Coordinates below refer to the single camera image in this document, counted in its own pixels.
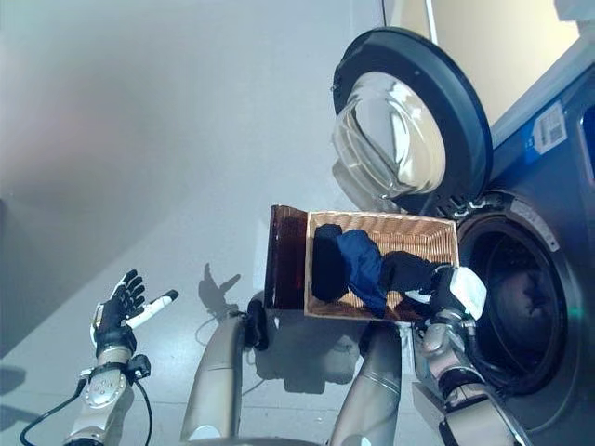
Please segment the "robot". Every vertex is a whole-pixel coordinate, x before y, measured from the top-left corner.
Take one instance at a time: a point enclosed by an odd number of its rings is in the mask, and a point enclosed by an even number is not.
[[[133,356],[135,327],[171,304],[171,290],[144,304],[142,278],[129,271],[116,284],[112,296],[98,304],[91,324],[96,348],[95,367],[81,372],[72,398],[44,413],[25,427],[28,431],[84,392],[81,412],[63,442],[65,446],[117,444],[115,426],[131,404],[130,388],[137,384],[151,408],[139,380],[151,372],[144,355]],[[482,375],[495,367],[477,353],[475,321],[483,312],[486,290],[467,268],[443,269],[439,285],[428,302],[429,316],[415,326],[416,406],[426,417],[438,417],[446,446],[530,445],[522,427],[506,410]],[[294,439],[240,439],[242,352],[265,349],[266,311],[253,299],[246,312],[231,308],[213,333],[200,360],[180,434],[183,444],[244,446],[306,446]],[[338,416],[331,446],[386,446],[394,442],[401,397],[401,339],[392,322],[370,322],[362,342],[364,364],[353,380]],[[151,438],[151,427],[146,444]]]

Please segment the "white wall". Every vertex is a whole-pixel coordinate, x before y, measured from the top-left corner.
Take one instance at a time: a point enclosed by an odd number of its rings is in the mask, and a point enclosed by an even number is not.
[[[477,90],[492,125],[578,38],[553,0],[434,0],[438,43]]]

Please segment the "black glove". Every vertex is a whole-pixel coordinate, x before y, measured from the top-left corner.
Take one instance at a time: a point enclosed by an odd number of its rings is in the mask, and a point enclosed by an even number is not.
[[[145,298],[142,277],[135,269],[130,270],[113,289],[112,297],[98,307],[95,317],[96,337],[113,329],[119,329],[127,321],[142,312]]]

